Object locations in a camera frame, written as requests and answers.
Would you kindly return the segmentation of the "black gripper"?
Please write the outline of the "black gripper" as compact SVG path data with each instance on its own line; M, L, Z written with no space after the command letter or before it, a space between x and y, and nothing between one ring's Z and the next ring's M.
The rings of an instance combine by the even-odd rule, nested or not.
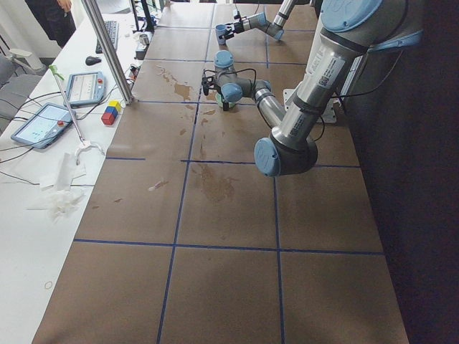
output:
M233 23L227 23L226 29L228 34L239 34L244 32L244 25L240 21L235 21Z
M217 81L218 81L217 73L214 70L203 70L202 81L201 81L202 92L204 94L209 94L210 90L215 90L219 92L219 85L217 84ZM228 111L230 108L229 103L223 102L222 108L223 108L223 111Z

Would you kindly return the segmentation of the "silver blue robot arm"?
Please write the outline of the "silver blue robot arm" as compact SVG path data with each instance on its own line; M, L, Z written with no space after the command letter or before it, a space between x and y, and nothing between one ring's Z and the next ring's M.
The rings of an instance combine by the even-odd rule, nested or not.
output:
M251 16L242 16L239 9L235 8L233 10L234 21L224 25L224 31L218 38L231 39L236 34L247 32L251 29L258 29L268 36L280 40L284 32L283 27L295 5L295 0L283 1L273 21L267 20L265 12L255 13Z
M354 60L368 52L399 50L419 43L423 1L323 1L304 78L282 106L270 83L239 77L233 56L223 50L205 70L203 93L216 90L222 107L254 100L271 134L255 144L255 165L266 176L304 173L318 157L311 129L322 116Z

